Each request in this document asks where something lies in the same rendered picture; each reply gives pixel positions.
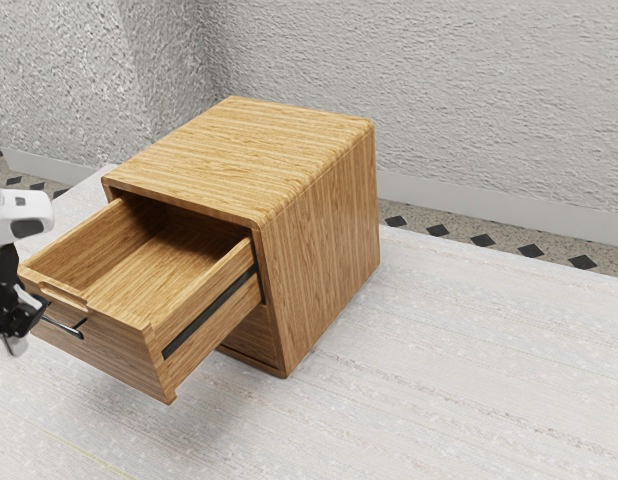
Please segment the open wooden drawer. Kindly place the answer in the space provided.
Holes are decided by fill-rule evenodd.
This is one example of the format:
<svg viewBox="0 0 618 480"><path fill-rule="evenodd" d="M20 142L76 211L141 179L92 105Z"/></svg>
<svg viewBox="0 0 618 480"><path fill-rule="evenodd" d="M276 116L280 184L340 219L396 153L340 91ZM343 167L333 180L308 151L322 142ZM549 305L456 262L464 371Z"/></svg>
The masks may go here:
<svg viewBox="0 0 618 480"><path fill-rule="evenodd" d="M24 261L34 334L163 402L261 301L247 229L118 198Z"/></svg>

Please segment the wooden cabinet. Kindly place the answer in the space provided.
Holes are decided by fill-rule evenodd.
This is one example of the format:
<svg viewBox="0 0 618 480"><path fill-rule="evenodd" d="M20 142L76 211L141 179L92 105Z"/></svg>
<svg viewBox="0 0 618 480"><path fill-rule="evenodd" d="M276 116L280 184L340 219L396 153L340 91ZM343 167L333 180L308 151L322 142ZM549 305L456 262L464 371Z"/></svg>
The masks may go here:
<svg viewBox="0 0 618 480"><path fill-rule="evenodd" d="M285 378L380 261L366 118L230 96L102 180L249 229L265 303L220 351Z"/></svg>

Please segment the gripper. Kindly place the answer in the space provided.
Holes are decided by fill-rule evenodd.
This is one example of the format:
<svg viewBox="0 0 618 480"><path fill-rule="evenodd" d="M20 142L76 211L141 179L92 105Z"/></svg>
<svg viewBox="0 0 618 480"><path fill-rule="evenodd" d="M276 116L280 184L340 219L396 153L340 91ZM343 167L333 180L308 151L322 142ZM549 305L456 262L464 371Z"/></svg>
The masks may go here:
<svg viewBox="0 0 618 480"><path fill-rule="evenodd" d="M49 302L40 295L27 293L18 277L19 256L13 244L0 246L0 300L8 300L4 308L0 305L0 340L7 352L14 356L10 338L23 338L39 322Z"/></svg>

